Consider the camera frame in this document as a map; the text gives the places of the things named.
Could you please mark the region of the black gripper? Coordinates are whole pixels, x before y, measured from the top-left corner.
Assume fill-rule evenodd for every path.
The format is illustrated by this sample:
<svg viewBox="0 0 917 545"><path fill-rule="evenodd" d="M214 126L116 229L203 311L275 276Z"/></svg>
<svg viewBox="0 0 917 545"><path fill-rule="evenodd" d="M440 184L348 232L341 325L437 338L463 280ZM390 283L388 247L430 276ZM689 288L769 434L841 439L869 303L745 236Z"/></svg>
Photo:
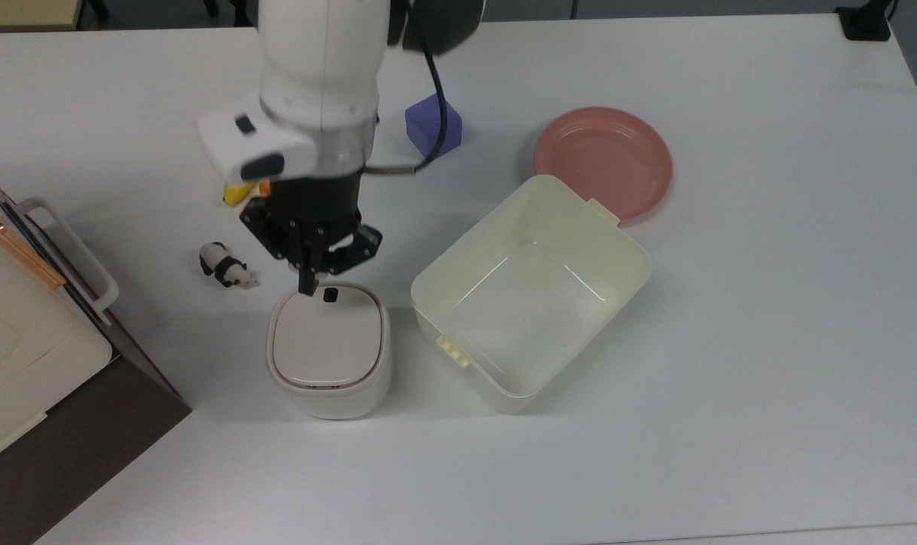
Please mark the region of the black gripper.
<svg viewBox="0 0 917 545"><path fill-rule="evenodd" d="M267 200L249 200L238 215L269 255L296 270L299 293L313 296L320 276L341 275L376 256L383 234L361 224L361 178L354 172L279 180L269 186ZM352 232L351 239L333 249L330 232ZM304 237L311 235L309 246Z"/></svg>

